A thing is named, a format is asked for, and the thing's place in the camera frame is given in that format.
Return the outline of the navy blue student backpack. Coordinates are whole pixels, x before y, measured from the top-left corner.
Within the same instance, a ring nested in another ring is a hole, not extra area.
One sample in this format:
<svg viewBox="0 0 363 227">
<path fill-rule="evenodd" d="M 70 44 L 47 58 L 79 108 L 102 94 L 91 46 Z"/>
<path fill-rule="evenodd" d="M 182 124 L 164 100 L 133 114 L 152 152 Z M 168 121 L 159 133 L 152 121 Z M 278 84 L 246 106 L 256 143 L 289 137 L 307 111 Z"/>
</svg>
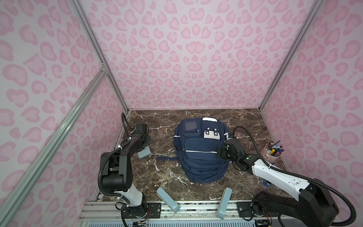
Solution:
<svg viewBox="0 0 363 227">
<path fill-rule="evenodd" d="M 182 120 L 174 132 L 175 157 L 157 161 L 179 161 L 185 175 L 196 183 L 212 183 L 224 177 L 229 160 L 218 155 L 218 147 L 229 138 L 227 126 L 211 117 Z"/>
</svg>

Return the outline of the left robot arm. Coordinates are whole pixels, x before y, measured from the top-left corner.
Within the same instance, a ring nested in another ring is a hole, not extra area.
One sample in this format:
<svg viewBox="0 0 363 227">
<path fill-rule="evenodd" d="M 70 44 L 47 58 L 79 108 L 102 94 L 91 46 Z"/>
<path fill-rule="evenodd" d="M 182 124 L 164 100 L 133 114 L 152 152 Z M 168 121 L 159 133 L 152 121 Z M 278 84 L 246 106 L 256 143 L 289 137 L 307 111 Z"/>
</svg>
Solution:
<svg viewBox="0 0 363 227">
<path fill-rule="evenodd" d="M 126 115 L 121 115 L 123 127 L 128 138 L 118 147 L 101 155 L 97 184 L 100 192 L 106 196 L 117 196 L 126 202 L 127 208 L 146 211 L 145 195 L 133 184 L 131 158 L 134 154 L 146 149 L 152 139 L 148 125 L 145 123 L 131 127 Z"/>
</svg>

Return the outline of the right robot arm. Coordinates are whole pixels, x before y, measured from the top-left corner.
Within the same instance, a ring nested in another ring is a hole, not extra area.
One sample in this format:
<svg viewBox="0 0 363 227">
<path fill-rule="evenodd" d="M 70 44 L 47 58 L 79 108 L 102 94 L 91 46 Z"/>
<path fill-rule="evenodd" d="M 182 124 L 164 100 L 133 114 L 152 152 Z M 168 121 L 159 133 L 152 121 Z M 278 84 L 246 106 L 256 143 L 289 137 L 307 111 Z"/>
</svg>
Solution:
<svg viewBox="0 0 363 227">
<path fill-rule="evenodd" d="M 237 170 L 260 177 L 290 195 L 287 198 L 260 192 L 251 201 L 254 216 L 277 213 L 278 220 L 285 215 L 302 221 L 307 227 L 345 227 L 354 223 L 357 213 L 345 195 L 318 179 L 278 168 L 256 151 L 257 155 L 247 154 L 234 131 L 225 134 L 224 145 L 217 150 L 218 155 L 231 160 Z M 346 220 L 335 221 L 339 208 L 332 194 L 348 206 L 350 215 Z"/>
</svg>

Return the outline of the grey pocket calculator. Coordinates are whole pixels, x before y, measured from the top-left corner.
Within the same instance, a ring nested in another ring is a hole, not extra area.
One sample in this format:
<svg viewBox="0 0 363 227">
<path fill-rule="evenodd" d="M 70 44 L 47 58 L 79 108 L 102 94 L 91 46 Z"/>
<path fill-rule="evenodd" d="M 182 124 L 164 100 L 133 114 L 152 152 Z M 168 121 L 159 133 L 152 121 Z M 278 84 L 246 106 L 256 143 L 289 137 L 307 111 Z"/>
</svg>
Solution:
<svg viewBox="0 0 363 227">
<path fill-rule="evenodd" d="M 150 150 L 149 146 L 146 146 L 142 151 L 138 152 L 138 157 L 140 159 L 145 158 L 149 155 L 151 155 L 151 150 Z"/>
</svg>

